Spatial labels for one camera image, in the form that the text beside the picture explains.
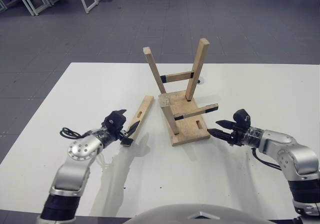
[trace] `cable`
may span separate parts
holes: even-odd
[[[66,127],[63,127],[59,133],[62,137],[68,138],[68,139],[81,139],[85,137],[84,135],[80,135],[78,132],[70,130],[69,128],[66,128]]]
[[[279,165],[274,164],[274,163],[271,163],[271,162],[267,162],[267,161],[265,161],[265,160],[261,160],[261,159],[257,156],[256,148],[252,148],[252,155],[254,156],[255,159],[257,159],[259,162],[265,164],[266,166],[281,171],[281,167],[280,167]]]

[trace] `tiled floor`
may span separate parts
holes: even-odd
[[[62,0],[0,13],[0,162],[70,62],[320,64],[320,0]]]

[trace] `wood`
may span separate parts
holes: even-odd
[[[159,74],[159,71],[157,69],[157,66],[156,66],[156,62],[155,62],[155,59],[151,53],[151,49],[150,47],[144,47],[143,48],[143,53],[145,55],[145,58],[147,60],[147,62],[149,63],[149,66],[151,68],[151,71],[152,71],[152,74],[154,76],[154,79],[156,81],[156,84],[158,85],[159,87],[159,90],[160,90],[160,93],[166,93],[166,89],[165,89],[165,86],[164,84],[162,83],[162,80],[161,80],[161,77],[160,77],[160,74]]]
[[[197,82],[200,76],[202,66],[205,61],[205,57],[206,57],[209,45],[210,43],[207,39],[205,38],[200,39],[198,49],[195,54],[194,63],[192,66],[192,71],[194,72],[193,78],[189,80],[189,83],[185,92],[185,97],[188,101],[191,101],[194,96]]]
[[[163,100],[164,95],[167,95],[171,110],[174,113],[187,113],[190,110],[198,108],[194,99],[186,101],[185,90],[161,94],[159,95],[159,100]],[[171,127],[168,125],[172,146],[196,142],[210,137],[210,134],[207,132],[206,123],[201,115],[177,120],[175,124],[179,130],[179,134],[174,134]]]
[[[174,134],[178,134],[179,129],[176,125],[174,114],[173,114],[171,106],[170,106],[168,94],[159,95],[159,103],[160,103],[160,107],[163,111],[163,114],[166,118],[166,121],[167,121],[168,125],[170,126],[171,132]]]
[[[190,79],[190,78],[193,78],[193,76],[194,76],[194,72],[191,70],[191,71],[185,71],[185,72],[180,72],[176,74],[162,75],[161,80],[162,80],[162,83],[171,83],[171,82]]]
[[[211,104],[211,105],[206,105],[204,107],[200,107],[198,109],[194,109],[185,113],[177,113],[174,114],[174,119],[176,121],[181,120],[181,119],[186,119],[186,118],[190,118],[190,117],[194,117],[197,115],[201,115],[201,114],[205,114],[205,113],[210,113],[213,111],[218,110],[219,105],[216,104]]]
[[[149,109],[151,108],[151,105],[152,105],[154,99],[155,98],[152,95],[144,96],[138,110],[136,111],[136,113],[135,113],[134,117],[132,118],[130,125],[129,125],[129,127],[131,127],[137,121],[140,121],[135,132],[130,136],[131,139],[136,140],[137,136],[139,135],[140,129],[144,123],[145,117],[146,117]]]

